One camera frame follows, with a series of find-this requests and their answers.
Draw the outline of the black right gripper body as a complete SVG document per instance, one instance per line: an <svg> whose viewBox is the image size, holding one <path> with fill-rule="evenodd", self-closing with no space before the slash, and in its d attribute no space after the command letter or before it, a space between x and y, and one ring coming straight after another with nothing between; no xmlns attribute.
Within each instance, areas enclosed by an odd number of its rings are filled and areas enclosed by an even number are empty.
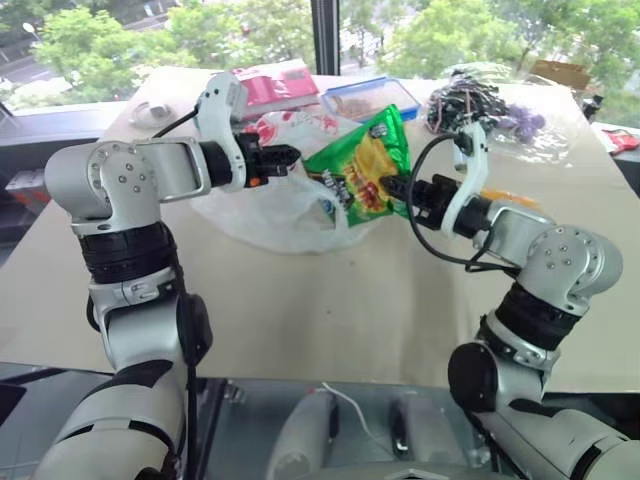
<svg viewBox="0 0 640 480"><path fill-rule="evenodd" d="M459 186L459 181L440 174L435 174L430 181L417 180L412 193L413 206L418 210L414 216L416 222L430 230L440 230Z"/></svg>

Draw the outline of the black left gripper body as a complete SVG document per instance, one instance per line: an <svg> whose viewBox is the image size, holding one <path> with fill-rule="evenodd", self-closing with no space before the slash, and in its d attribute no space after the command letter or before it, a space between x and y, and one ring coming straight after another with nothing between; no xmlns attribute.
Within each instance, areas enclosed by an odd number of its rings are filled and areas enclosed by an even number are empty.
<svg viewBox="0 0 640 480"><path fill-rule="evenodd" d="M257 133L239 133L236 141L244 157L246 180L245 188L256 188L266 185L274 172L274 167L267 160L266 153L259 144Z"/></svg>

